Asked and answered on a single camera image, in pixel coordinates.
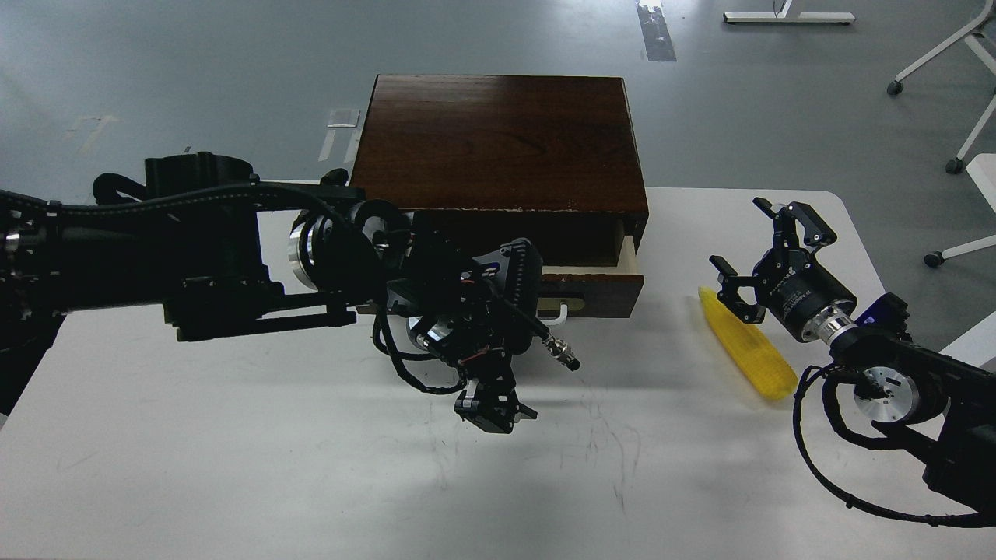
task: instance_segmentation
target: chair wheel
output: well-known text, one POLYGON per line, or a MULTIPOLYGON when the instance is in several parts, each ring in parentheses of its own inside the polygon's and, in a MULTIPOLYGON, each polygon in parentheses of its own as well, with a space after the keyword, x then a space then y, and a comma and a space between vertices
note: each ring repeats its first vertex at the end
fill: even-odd
POLYGON ((956 175, 965 170, 965 162, 961 160, 961 157, 949 159, 947 161, 947 165, 944 166, 944 170, 947 171, 948 174, 956 175))
POLYGON ((930 268, 937 268, 943 263, 944 256, 940 254, 940 251, 934 251, 923 255, 923 264, 929 266, 930 268))

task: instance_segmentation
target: wooden drawer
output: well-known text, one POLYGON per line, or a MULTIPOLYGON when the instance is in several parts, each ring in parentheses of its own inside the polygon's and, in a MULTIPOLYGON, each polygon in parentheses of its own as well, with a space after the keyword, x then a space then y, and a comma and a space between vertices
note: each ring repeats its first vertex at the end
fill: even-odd
POLYGON ((628 317, 642 286, 620 269, 648 218, 622 78, 378 76, 351 185, 468 254, 529 238, 572 267, 543 290, 584 296, 578 315, 628 317))

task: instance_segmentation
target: white table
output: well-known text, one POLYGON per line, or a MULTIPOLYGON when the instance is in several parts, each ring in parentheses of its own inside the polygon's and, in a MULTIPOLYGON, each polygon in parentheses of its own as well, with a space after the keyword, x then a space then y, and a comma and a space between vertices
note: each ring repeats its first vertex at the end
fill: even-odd
MULTIPOLYGON (((157 307, 71 316, 0 430, 0 557, 991 558, 991 531, 845 509, 798 457, 790 403, 763 402, 723 353, 696 289, 716 285, 710 254, 747 271, 770 246, 758 193, 811 203, 840 235, 821 261, 865 306, 881 293, 829 193, 651 189, 632 318, 559 327, 577 373, 538 345, 517 358, 540 416, 511 435, 398 380, 368 317, 178 344, 157 307)), ((286 216, 264 221, 290 285, 286 216)), ((797 368, 827 360, 764 330, 797 368)), ((807 431, 828 475, 894 507, 964 511, 907 456, 839 441, 817 400, 807 431)))

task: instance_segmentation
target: metal connector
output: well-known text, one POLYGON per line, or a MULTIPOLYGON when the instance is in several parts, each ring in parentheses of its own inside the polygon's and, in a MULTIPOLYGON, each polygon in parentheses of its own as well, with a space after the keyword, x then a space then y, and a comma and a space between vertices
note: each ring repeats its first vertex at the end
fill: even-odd
POLYGON ((547 351, 555 360, 567 366, 568 370, 575 372, 581 367, 581 362, 575 358, 571 346, 561 339, 554 336, 547 337, 543 341, 543 346, 547 347, 547 351))

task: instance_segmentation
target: chair leg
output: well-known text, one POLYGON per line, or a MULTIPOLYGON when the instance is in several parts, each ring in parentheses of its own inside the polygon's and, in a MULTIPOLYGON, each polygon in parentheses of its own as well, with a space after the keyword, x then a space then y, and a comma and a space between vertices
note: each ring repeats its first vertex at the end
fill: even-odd
POLYGON ((970 21, 965 27, 962 27, 958 31, 955 31, 953 35, 941 41, 940 45, 937 45, 933 49, 930 49, 930 51, 927 52, 927 54, 917 59, 916 62, 909 65, 905 70, 896 74, 895 81, 902 82, 907 76, 916 72, 921 66, 933 60, 934 57, 936 57, 937 55, 948 50, 952 45, 960 41, 963 37, 965 37, 969 33, 975 31, 980 25, 985 23, 986 20, 989 18, 990 12, 992 12, 993 1, 994 0, 986 0, 985 7, 982 8, 981 14, 976 16, 975 19, 970 21))

